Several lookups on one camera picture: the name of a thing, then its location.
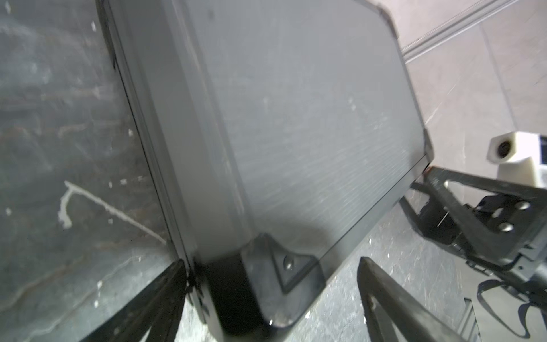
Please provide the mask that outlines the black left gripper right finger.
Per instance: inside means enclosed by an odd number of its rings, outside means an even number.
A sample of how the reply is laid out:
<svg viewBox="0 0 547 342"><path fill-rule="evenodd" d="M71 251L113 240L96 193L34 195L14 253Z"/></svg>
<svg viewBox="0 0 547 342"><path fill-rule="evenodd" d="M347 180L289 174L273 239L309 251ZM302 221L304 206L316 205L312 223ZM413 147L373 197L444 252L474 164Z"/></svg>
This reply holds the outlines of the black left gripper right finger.
<svg viewBox="0 0 547 342"><path fill-rule="evenodd" d="M371 258L361 257L357 283L371 341L462 341Z"/></svg>

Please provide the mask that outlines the grey aluminium poker case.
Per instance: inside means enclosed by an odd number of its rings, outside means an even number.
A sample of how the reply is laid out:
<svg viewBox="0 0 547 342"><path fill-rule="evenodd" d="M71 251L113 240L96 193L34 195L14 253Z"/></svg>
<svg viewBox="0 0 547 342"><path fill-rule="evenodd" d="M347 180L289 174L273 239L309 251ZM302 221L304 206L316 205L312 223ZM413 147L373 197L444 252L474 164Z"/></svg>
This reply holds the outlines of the grey aluminium poker case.
<svg viewBox="0 0 547 342"><path fill-rule="evenodd" d="M371 1L97 1L199 317L281 341L432 144Z"/></svg>

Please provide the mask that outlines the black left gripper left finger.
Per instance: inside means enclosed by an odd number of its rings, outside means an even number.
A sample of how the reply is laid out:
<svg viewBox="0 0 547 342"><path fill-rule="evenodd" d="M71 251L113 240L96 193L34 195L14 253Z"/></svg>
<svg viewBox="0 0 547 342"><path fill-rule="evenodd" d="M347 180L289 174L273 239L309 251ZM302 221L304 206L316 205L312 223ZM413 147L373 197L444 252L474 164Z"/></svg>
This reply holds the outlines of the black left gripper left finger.
<svg viewBox="0 0 547 342"><path fill-rule="evenodd" d="M187 294L182 260L172 263L84 341L174 341Z"/></svg>

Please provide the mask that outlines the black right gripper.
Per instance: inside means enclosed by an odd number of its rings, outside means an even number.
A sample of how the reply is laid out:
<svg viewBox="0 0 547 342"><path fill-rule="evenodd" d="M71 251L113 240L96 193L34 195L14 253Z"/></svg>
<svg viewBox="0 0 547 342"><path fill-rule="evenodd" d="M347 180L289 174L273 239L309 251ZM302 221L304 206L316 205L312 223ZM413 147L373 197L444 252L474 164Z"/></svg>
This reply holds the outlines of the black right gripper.
<svg viewBox="0 0 547 342"><path fill-rule="evenodd" d="M492 194L472 208L458 202L448 182ZM516 292L546 294L545 189L437 167L424 173L424 184L413 182L410 189L427 195L419 212L405 196L399 201L418 235Z"/></svg>

